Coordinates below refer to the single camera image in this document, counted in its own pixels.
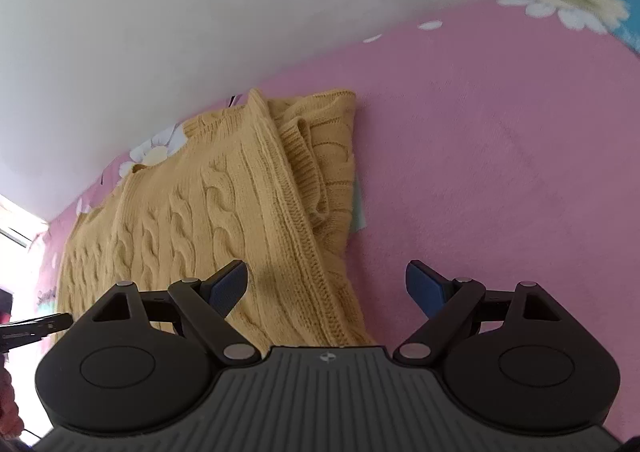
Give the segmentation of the mustard cable-knit sweater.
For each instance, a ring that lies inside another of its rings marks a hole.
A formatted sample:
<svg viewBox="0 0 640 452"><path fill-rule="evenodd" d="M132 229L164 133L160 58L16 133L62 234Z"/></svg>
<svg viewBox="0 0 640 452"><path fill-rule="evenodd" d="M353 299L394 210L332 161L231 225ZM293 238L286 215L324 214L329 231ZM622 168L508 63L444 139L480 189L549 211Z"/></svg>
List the mustard cable-knit sweater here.
<svg viewBox="0 0 640 452"><path fill-rule="evenodd" d="M229 317L258 349L371 342L346 275L356 97L329 90L242 105L183 124L183 146L138 164L65 244L58 309L83 315L118 281L165 290L244 261Z"/></svg>

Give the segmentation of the pink floral bed sheet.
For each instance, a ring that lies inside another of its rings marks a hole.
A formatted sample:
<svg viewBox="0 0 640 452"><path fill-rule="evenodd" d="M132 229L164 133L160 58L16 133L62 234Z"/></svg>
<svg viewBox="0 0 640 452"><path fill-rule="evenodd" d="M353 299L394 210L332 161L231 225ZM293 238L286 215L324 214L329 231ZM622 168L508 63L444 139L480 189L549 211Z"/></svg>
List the pink floral bed sheet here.
<svg viewBox="0 0 640 452"><path fill-rule="evenodd" d="M371 342L420 322L408 261L493 289L545 287L613 355L608 427L639 430L639 0L485 0L281 73L269 99L356 97L346 275ZM65 244L138 164L184 144L183 120L111 164L44 235L56 307Z"/></svg>

